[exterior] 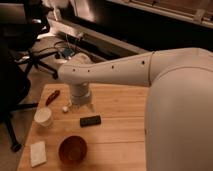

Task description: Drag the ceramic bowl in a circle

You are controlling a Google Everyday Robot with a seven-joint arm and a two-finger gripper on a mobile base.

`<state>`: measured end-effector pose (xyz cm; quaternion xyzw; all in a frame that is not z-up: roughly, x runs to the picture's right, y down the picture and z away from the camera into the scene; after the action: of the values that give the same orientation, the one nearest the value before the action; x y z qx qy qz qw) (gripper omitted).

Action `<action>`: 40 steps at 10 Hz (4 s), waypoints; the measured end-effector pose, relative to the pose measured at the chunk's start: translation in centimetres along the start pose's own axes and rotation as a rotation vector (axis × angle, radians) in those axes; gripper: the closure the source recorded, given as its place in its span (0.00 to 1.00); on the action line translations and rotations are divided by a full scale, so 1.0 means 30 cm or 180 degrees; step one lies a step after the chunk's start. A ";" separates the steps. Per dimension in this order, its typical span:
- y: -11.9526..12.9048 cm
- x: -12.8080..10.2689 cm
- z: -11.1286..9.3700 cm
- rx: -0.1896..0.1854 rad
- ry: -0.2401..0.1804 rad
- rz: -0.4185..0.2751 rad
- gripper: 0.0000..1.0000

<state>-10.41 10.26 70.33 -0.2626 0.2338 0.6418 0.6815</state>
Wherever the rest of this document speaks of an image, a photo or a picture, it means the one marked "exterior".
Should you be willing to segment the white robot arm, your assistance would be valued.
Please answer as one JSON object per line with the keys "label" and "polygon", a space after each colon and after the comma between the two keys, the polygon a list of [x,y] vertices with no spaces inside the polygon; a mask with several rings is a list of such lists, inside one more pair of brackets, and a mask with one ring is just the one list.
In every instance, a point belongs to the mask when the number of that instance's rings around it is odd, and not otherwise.
{"label": "white robot arm", "polygon": [[79,105],[91,100],[91,83],[147,87],[147,171],[213,171],[213,52],[170,49],[100,63],[79,53],[58,73]]}

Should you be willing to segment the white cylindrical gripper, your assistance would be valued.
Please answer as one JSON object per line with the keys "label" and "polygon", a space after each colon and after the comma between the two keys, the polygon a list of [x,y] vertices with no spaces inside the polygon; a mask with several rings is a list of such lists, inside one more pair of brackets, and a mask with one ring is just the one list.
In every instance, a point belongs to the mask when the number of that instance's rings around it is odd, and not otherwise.
{"label": "white cylindrical gripper", "polygon": [[92,92],[88,83],[71,85],[70,100],[73,105],[86,105],[91,112],[95,112],[94,105],[91,102]]}

